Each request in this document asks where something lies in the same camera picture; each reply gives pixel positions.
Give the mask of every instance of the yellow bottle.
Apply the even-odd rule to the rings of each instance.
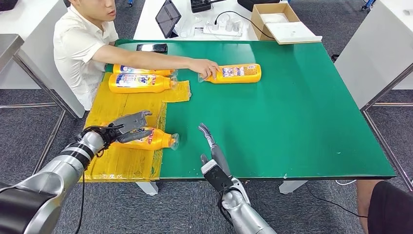
[[[217,77],[209,76],[206,79],[198,77],[199,82],[209,81],[215,84],[229,83],[255,83],[261,79],[261,66],[259,64],[238,64],[220,66]]]
[[[155,74],[164,77],[173,76],[175,70],[146,70],[146,69],[136,69],[127,67],[124,65],[115,64],[113,65],[113,73],[132,73],[132,74]]]
[[[153,74],[112,74],[109,78],[109,89],[117,94],[160,93],[176,84],[176,77]]]
[[[152,129],[152,133],[139,140],[133,140],[128,143],[114,142],[114,145],[139,150],[160,150],[162,148],[171,148],[176,150],[179,145],[179,134],[167,134],[162,130],[152,127],[144,127],[137,131]]]

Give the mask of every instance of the white shirt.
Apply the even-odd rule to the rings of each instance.
[[[90,110],[102,80],[105,64],[92,57],[104,45],[119,39],[114,23],[104,22],[104,32],[73,7],[55,25],[55,64],[77,99]]]

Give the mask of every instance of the tablet screen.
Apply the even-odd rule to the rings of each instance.
[[[166,0],[155,19],[165,38],[168,38],[180,18],[181,14],[178,9],[176,9],[172,1]]]

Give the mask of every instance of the gray carpet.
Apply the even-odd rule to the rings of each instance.
[[[129,8],[117,0],[115,21],[121,38],[132,38],[143,0]],[[322,35],[329,54],[338,54],[366,16],[358,9],[361,0],[292,0],[299,18]],[[1,104],[47,101],[41,91],[0,90]],[[392,101],[413,101],[412,91],[392,91]],[[372,108],[378,124],[403,167],[412,175],[412,108]],[[0,110],[0,179],[16,183],[29,176],[59,115],[55,107]],[[51,160],[82,130],[85,118],[64,119],[48,154]],[[280,181],[250,181],[245,184],[253,207],[279,234],[361,234],[358,218],[331,204],[311,197],[306,186],[289,195],[278,192]],[[407,190],[400,178],[391,183]],[[231,234],[232,228],[216,208],[217,194],[206,182],[160,182],[156,196],[144,194],[134,183],[88,183],[82,234]],[[338,186],[334,181],[311,181],[308,187],[317,196],[356,211],[355,185]],[[81,185],[75,186],[62,210],[56,234],[76,229]]]

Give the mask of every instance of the metal table frame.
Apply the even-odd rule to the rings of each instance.
[[[33,171],[33,174],[37,173],[42,167],[46,155],[49,152],[53,141],[55,140],[57,131],[62,125],[63,118],[66,113],[69,113],[71,119],[77,119],[77,116],[70,110],[67,105],[61,101],[56,94],[39,78],[39,75],[28,65],[32,64],[30,58],[26,53],[21,50],[21,46],[24,44],[24,40],[17,34],[3,34],[5,37],[12,38],[12,43],[5,48],[2,54],[0,54],[0,71],[6,66],[10,60],[14,60],[29,76],[30,78],[43,90],[46,94],[53,100],[53,102],[47,103],[30,103],[30,104],[17,104],[17,105],[0,105],[0,109],[14,109],[14,108],[39,108],[39,107],[53,107],[58,106],[61,109],[59,118],[49,135],[49,139],[43,149],[43,152],[40,155],[37,165]]]
[[[410,64],[403,72],[401,72],[392,82],[390,82],[386,87],[384,87],[374,98],[372,98],[365,106],[363,106],[360,111],[363,113],[367,122],[369,123],[371,129],[376,134],[378,140],[380,141],[382,147],[384,148],[386,154],[388,155],[390,161],[396,167],[397,172],[400,173],[403,181],[406,183],[407,187],[411,192],[413,192],[413,184],[410,181],[409,177],[407,176],[406,172],[404,171],[403,167],[401,166],[400,162],[394,155],[393,151],[391,150],[390,146],[387,144],[386,140],[384,139],[383,135],[381,134],[380,130],[374,123],[372,117],[367,112],[368,109],[372,106],[393,106],[393,107],[413,107],[413,103],[378,103],[380,98],[382,98],[386,93],[392,90],[396,85],[398,85],[404,78],[406,78],[410,73],[413,72],[413,63]]]

